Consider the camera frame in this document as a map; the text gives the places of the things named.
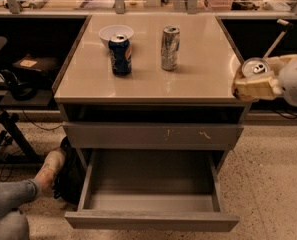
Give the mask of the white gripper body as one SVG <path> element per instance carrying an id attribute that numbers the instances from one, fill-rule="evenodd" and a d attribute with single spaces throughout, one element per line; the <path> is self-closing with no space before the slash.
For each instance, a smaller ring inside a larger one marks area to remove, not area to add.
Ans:
<path id="1" fill-rule="evenodd" d="M 278 80 L 284 100 L 297 107 L 297 58 L 282 68 Z"/>

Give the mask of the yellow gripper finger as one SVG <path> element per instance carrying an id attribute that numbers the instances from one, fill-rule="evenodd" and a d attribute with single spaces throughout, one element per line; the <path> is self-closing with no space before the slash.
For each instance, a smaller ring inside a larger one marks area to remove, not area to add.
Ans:
<path id="1" fill-rule="evenodd" d="M 281 69 L 294 59 L 297 59 L 297 54 L 268 57 L 266 61 L 274 74 L 278 75 Z"/>
<path id="2" fill-rule="evenodd" d="M 272 76 L 260 79 L 238 79 L 233 84 L 233 94 L 241 100 L 274 100 L 282 95 L 279 82 Z"/>

